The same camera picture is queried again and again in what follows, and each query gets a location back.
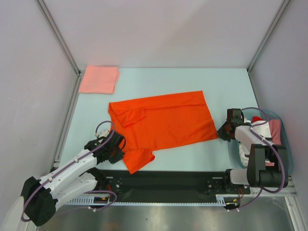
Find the orange polo t-shirt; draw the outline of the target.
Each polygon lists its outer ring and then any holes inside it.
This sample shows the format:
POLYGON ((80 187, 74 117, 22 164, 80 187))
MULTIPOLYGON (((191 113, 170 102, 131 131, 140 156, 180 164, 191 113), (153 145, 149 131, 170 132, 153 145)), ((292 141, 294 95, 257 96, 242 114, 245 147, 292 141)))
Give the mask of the orange polo t-shirt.
POLYGON ((218 138, 202 91, 109 103, 113 127, 126 139, 130 174, 155 159, 154 152, 218 138))

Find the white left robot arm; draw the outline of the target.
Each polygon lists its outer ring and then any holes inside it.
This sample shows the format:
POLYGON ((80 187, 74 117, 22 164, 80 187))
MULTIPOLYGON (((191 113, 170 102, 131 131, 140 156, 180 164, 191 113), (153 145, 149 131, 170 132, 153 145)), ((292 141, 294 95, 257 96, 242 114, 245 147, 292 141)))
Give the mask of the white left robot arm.
POLYGON ((96 166, 105 161, 115 164, 122 160, 125 145, 123 135, 114 130, 104 130, 62 167, 39 179, 28 178, 21 191, 24 199, 21 221, 32 221, 36 226, 42 226, 61 206, 81 194, 113 194, 106 175, 96 166))

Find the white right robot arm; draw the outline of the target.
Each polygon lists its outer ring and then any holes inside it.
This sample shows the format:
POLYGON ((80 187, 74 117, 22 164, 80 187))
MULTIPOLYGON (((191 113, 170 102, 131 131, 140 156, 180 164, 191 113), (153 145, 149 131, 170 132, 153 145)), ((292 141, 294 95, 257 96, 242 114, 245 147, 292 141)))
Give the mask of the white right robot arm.
POLYGON ((236 140, 244 146, 248 158, 246 168, 226 170, 228 177, 223 179, 222 188, 227 193, 233 193, 239 185, 247 185, 278 193, 288 185, 287 149, 259 133, 259 128, 270 122, 269 115, 260 109, 264 120, 249 122, 243 113, 247 109, 253 107, 228 109, 226 121, 217 131, 220 139, 228 142, 236 140))

